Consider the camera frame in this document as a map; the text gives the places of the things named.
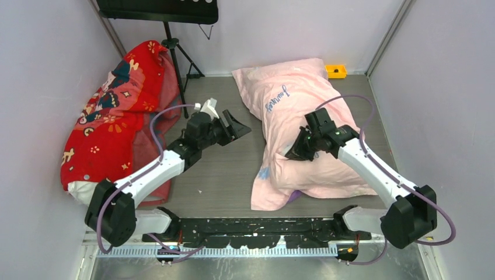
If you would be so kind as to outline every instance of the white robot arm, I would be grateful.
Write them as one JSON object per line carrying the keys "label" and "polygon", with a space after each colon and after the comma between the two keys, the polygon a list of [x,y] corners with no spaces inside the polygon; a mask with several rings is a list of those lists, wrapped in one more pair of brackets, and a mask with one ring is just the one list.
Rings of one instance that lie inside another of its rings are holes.
{"label": "white robot arm", "polygon": [[372,187],[385,209],[364,209],[351,205],[334,214],[342,230],[382,234],[392,245],[403,249],[437,227],[437,211],[410,193],[417,191],[436,204],[429,186],[419,188],[388,166],[348,125],[336,127],[328,112],[320,108],[305,116],[297,140],[285,155],[293,160],[313,160],[315,152],[325,151],[355,170]]}
{"label": "white robot arm", "polygon": [[[209,99],[200,112],[187,122],[182,136],[172,142],[157,159],[137,172],[115,181],[100,182],[93,193],[85,223],[96,231],[100,212],[101,234],[112,246],[125,243],[134,234],[165,233],[171,222],[178,219],[165,208],[151,211],[135,210],[143,200],[164,182],[185,172],[201,159],[203,149],[220,144],[225,146],[246,135],[251,129],[229,113],[219,117],[215,111],[217,101]],[[107,200],[111,203],[104,207]]]}

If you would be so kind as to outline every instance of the pillowcase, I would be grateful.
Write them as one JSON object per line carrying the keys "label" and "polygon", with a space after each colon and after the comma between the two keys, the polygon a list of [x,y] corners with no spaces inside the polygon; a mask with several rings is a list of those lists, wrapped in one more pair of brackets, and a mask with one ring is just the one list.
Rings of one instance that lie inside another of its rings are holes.
{"label": "pillowcase", "polygon": [[[350,167],[331,154],[318,152],[310,161],[288,160],[305,114],[340,93],[328,81],[321,59],[305,59],[232,72],[242,101],[263,122],[266,147],[263,164],[253,182],[251,208],[272,211],[283,207],[292,192],[301,190],[316,198],[376,195]],[[343,99],[324,106],[339,127],[358,131]]]}

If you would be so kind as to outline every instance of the red blanket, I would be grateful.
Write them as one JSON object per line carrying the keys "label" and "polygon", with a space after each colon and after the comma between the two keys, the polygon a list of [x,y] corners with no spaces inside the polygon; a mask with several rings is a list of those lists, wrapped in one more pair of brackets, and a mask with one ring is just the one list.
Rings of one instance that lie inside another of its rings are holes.
{"label": "red blanket", "polygon": [[[178,103],[177,79],[167,49],[146,41],[131,50],[108,75],[83,109],[69,136],[60,177],[64,190],[73,181],[116,181],[158,156],[148,125],[154,112]],[[180,109],[161,117],[155,126],[165,133]],[[165,202],[170,182],[153,196]]]}

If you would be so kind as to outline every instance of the metal frame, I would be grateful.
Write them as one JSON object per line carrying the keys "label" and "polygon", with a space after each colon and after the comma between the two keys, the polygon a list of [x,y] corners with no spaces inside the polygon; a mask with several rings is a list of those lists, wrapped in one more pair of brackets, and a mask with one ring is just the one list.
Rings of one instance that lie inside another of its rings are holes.
{"label": "metal frame", "polygon": [[402,4],[397,11],[397,14],[395,15],[395,18],[392,21],[392,24],[390,28],[388,29],[387,33],[385,34],[384,39],[382,40],[382,43],[378,47],[377,52],[375,53],[375,56],[371,60],[371,63],[368,67],[368,70],[366,71],[366,77],[370,77],[371,74],[373,74],[373,71],[378,65],[378,62],[381,60],[383,54],[385,53],[388,45],[392,41],[392,38],[394,37],[395,33],[399,29],[400,25],[402,24],[404,18],[407,16],[407,13],[413,6],[416,0],[403,0]]}
{"label": "metal frame", "polygon": [[91,5],[91,8],[93,8],[93,11],[95,11],[96,16],[100,20],[100,23],[105,29],[105,32],[107,33],[111,43],[115,47],[115,50],[118,52],[120,57],[123,58],[127,52],[126,49],[124,48],[124,45],[120,41],[117,32],[113,28],[113,25],[110,23],[108,19],[100,15],[100,13],[98,12],[98,4],[96,3],[96,0],[88,0],[88,2]]}

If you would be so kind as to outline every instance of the metal base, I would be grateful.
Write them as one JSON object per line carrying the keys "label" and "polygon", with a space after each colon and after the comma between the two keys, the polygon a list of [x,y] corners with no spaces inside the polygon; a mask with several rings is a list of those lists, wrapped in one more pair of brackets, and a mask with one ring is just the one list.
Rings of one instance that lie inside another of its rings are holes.
{"label": "metal base", "polygon": [[[203,73],[199,70],[198,66],[194,63],[194,61],[187,55],[186,51],[180,46],[179,39],[172,38],[172,34],[170,32],[170,26],[168,22],[163,22],[163,26],[165,27],[165,34],[167,39],[162,41],[162,45],[170,50],[170,56],[172,57],[173,67],[175,68],[175,75],[177,77],[177,85],[179,87],[180,99],[182,104],[186,104],[186,99],[184,94],[186,92],[186,87],[189,79],[199,79],[200,77],[204,77]],[[189,71],[186,75],[186,83],[182,85],[182,78],[180,77],[179,64],[177,63],[177,55],[175,54],[175,47],[179,49],[179,51],[186,57],[189,61]],[[198,73],[191,74],[191,70],[194,67]],[[187,107],[184,107],[184,117],[189,118],[189,113],[187,112]]]}

